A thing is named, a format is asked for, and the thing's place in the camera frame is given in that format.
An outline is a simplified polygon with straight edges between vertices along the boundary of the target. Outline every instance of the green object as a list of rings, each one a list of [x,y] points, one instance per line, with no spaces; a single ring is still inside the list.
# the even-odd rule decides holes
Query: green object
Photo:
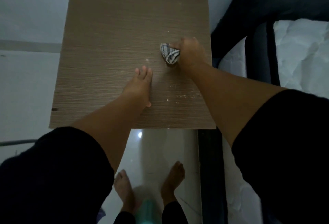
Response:
[[[161,224],[161,217],[156,204],[151,200],[144,200],[135,214],[136,224]]]

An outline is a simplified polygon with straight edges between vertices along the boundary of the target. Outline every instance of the wood grain surface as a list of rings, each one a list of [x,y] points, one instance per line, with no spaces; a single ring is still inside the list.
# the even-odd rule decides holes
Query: wood grain surface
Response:
[[[152,107],[135,128],[214,129],[199,90],[160,54],[160,43],[183,36],[196,37],[211,63],[208,0],[69,0],[50,128],[114,100],[146,65]]]

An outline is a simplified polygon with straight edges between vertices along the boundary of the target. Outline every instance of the forearm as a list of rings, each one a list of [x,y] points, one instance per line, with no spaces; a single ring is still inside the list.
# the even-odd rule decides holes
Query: forearm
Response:
[[[207,64],[189,76],[199,88],[216,125],[232,146],[256,111],[284,88],[220,71]]]
[[[116,172],[130,130],[144,107],[138,98],[122,94],[104,107],[74,122],[72,127],[88,133],[101,145]]]

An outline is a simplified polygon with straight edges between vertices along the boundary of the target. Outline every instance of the person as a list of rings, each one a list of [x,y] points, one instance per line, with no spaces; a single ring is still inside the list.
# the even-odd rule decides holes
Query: person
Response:
[[[162,223],[181,223],[187,224],[187,219],[181,205],[178,203],[174,191],[185,178],[185,169],[183,164],[177,161],[171,168],[165,182],[161,187],[161,197],[164,210],[162,213]],[[129,178],[125,170],[121,170],[115,180],[114,189],[123,202],[122,209],[116,217],[114,224],[134,224],[133,215],[135,209],[135,196],[131,188]]]
[[[329,100],[213,68],[195,38],[171,46],[180,49],[178,64],[200,90],[244,179],[276,217],[324,219],[326,205],[316,203],[328,195]],[[1,223],[95,222],[130,129],[151,106],[152,70],[135,72],[117,99],[2,163]]]

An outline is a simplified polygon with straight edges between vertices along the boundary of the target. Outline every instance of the hand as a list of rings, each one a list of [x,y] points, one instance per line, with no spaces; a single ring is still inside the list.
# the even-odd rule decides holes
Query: hand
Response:
[[[178,64],[187,75],[200,64],[207,64],[206,51],[196,38],[182,38],[178,43],[170,44],[170,47],[180,50]]]
[[[152,81],[152,69],[142,67],[142,70],[135,69],[135,76],[127,83],[122,95],[140,99],[144,107],[151,107],[150,85]]]

